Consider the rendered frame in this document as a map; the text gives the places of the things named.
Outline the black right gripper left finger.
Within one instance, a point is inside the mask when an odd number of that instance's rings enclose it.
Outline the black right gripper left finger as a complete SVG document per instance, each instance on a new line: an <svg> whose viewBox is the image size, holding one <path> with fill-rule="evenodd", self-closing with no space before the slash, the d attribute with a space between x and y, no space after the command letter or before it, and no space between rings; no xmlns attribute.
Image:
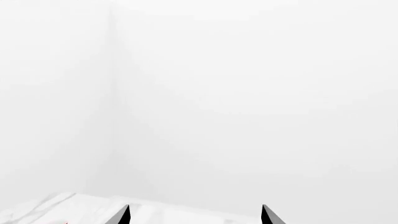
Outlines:
<svg viewBox="0 0 398 224"><path fill-rule="evenodd" d="M131 213L129 205L123 205L105 224L130 224Z"/></svg>

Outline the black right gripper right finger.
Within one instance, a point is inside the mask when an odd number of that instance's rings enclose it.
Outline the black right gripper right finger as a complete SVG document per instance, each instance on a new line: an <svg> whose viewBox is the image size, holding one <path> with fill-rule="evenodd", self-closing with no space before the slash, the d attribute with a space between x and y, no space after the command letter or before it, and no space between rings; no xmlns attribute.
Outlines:
<svg viewBox="0 0 398 224"><path fill-rule="evenodd" d="M262 224L286 224L267 205L262 205Z"/></svg>

